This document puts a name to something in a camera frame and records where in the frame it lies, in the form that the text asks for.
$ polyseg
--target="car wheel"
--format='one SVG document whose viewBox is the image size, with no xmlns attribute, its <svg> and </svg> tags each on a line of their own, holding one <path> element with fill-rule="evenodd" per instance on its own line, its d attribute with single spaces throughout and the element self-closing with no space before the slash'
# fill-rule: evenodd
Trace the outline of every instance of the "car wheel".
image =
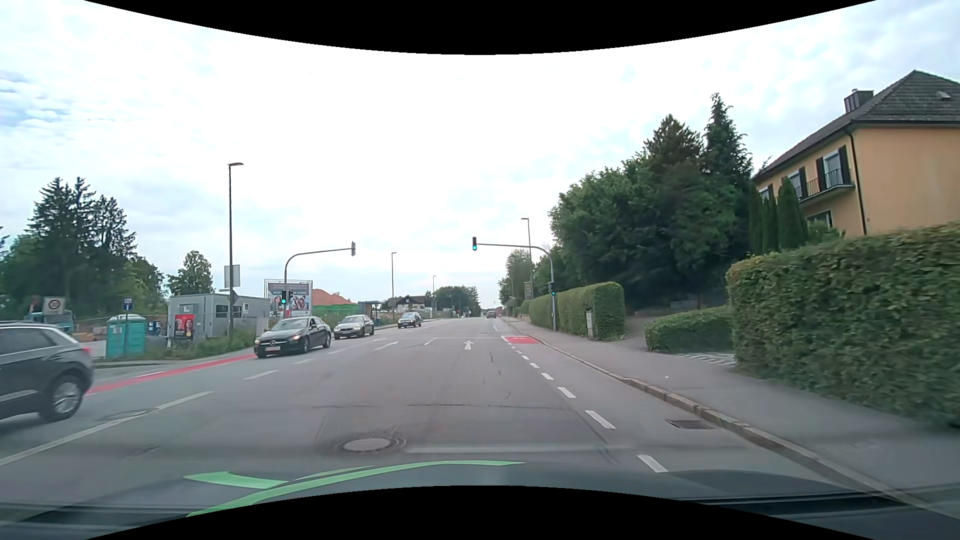
<svg viewBox="0 0 960 540">
<path fill-rule="evenodd" d="M 40 409 L 40 418 L 47 422 L 66 420 L 80 409 L 84 400 L 83 383 L 72 375 L 64 375 L 47 389 Z"/>
</svg>

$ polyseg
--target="asphalt road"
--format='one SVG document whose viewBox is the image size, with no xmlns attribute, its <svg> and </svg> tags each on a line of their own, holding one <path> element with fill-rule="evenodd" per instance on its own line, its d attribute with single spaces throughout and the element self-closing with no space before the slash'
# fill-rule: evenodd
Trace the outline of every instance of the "asphalt road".
<svg viewBox="0 0 960 540">
<path fill-rule="evenodd" d="M 306 355 L 144 366 L 100 378 L 73 418 L 0 421 L 0 502 L 66 504 L 186 475 L 439 459 L 655 474 L 739 469 L 819 479 L 495 319 L 431 321 Z M 398 441 L 380 453 L 339 448 Z"/>
</svg>

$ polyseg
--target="yellow house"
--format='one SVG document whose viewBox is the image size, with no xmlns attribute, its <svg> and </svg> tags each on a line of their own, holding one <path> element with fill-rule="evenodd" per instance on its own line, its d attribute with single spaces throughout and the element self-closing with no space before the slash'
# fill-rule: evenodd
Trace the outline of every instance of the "yellow house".
<svg viewBox="0 0 960 540">
<path fill-rule="evenodd" d="M 960 219 L 960 83 L 913 70 L 844 108 L 754 175 L 762 197 L 789 179 L 806 218 L 847 237 Z"/>
</svg>

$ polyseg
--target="turquoise portable toilet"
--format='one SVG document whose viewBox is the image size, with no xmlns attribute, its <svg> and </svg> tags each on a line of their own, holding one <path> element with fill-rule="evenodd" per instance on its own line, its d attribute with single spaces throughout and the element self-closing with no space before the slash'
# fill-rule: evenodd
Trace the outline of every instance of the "turquoise portable toilet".
<svg viewBox="0 0 960 540">
<path fill-rule="evenodd" d="M 146 352 L 147 319 L 136 314 L 107 320 L 107 358 L 142 356 Z"/>
</svg>

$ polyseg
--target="hedge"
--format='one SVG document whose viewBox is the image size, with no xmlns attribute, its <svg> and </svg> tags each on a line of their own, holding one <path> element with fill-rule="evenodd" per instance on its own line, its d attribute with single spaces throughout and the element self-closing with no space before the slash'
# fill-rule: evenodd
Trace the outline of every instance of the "hedge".
<svg viewBox="0 0 960 540">
<path fill-rule="evenodd" d="M 730 306 L 667 315 L 647 325 L 647 348 L 660 353 L 732 351 L 730 321 Z"/>
<path fill-rule="evenodd" d="M 960 222 L 750 258 L 727 281 L 742 368 L 897 414 L 960 418 Z"/>
<path fill-rule="evenodd" d="M 544 328 L 553 328 L 550 295 L 533 299 L 529 304 L 530 321 Z M 593 337 L 619 339 L 624 333 L 626 307 L 623 287 L 604 282 L 557 293 L 557 330 L 587 335 L 587 311 L 593 310 Z"/>
</svg>

